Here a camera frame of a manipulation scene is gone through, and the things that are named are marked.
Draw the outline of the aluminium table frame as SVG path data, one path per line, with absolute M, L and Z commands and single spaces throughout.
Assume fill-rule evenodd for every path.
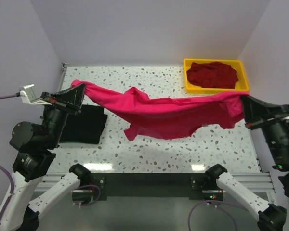
M 78 207 L 64 197 L 41 221 L 41 231 L 255 231 L 257 224 L 246 211 L 196 203 L 194 190 L 214 164 L 263 199 L 275 199 L 271 176 L 263 173 L 250 132 L 243 122 L 234 129 L 217 125 L 197 130 L 184 139 L 160 140 L 138 136 L 128 141 L 128 123 L 108 113 L 97 145 L 64 143 L 56 150 L 45 180 L 36 192 L 53 186 L 73 164 L 82 164 L 99 179 L 103 197 L 91 206 Z

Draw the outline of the dark red t shirt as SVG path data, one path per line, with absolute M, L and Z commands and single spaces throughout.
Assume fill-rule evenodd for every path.
M 237 71 L 221 62 L 193 62 L 186 74 L 189 83 L 202 88 L 234 89 L 238 82 Z

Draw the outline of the pink t shirt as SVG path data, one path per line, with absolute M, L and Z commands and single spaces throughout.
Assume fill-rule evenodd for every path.
M 227 91 L 211 96 L 156 98 L 131 87 L 125 93 L 112 91 L 91 82 L 74 80 L 71 86 L 85 84 L 85 95 L 94 103 L 127 121 L 128 140 L 138 135 L 157 139 L 190 137 L 203 125 L 217 124 L 232 129 L 244 118 L 242 96 L 247 92 Z

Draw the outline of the folded black t shirt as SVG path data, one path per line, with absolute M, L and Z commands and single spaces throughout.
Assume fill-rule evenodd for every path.
M 98 144 L 107 117 L 108 115 L 104 113 L 103 107 L 83 105 L 81 113 L 67 117 L 59 142 Z

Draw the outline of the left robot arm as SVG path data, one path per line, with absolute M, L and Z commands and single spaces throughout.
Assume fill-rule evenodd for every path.
M 0 206 L 0 231 L 35 231 L 48 209 L 90 180 L 90 171 L 76 164 L 44 194 L 31 199 L 56 157 L 52 150 L 59 146 L 68 115 L 81 112 L 86 86 L 77 84 L 57 93 L 44 92 L 40 97 L 35 96 L 33 87 L 21 87 L 16 96 L 23 103 L 44 106 L 42 123 L 19 122 L 12 130 L 9 144 L 18 154 L 12 173 L 0 166 L 10 181 Z

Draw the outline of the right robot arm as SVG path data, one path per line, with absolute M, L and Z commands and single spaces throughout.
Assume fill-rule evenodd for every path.
M 260 129 L 273 158 L 273 169 L 284 172 L 281 182 L 286 206 L 274 203 L 275 190 L 269 174 L 232 175 L 216 164 L 206 174 L 207 188 L 226 192 L 236 199 L 256 220 L 261 231 L 289 231 L 289 104 L 267 103 L 242 96 L 245 126 Z

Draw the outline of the yellow plastic bin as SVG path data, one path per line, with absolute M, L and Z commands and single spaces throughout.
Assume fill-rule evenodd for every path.
M 221 62 L 223 64 L 229 65 L 237 71 L 238 81 L 236 82 L 234 89 L 223 89 L 223 88 L 202 88 L 191 84 L 187 79 L 187 70 L 190 69 L 192 63 L 212 63 Z M 250 90 L 248 78 L 245 73 L 244 65 L 240 60 L 229 60 L 229 59 L 193 59 L 186 58 L 183 60 L 184 67 L 184 84 L 187 93 L 191 94 L 217 94 L 225 91 L 244 91 L 248 92 Z

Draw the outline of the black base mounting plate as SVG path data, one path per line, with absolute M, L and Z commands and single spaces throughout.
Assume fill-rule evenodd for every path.
M 109 197 L 185 197 L 190 200 L 224 200 L 219 189 L 204 173 L 92 173 L 83 188 L 72 192 L 74 202 L 89 203 Z

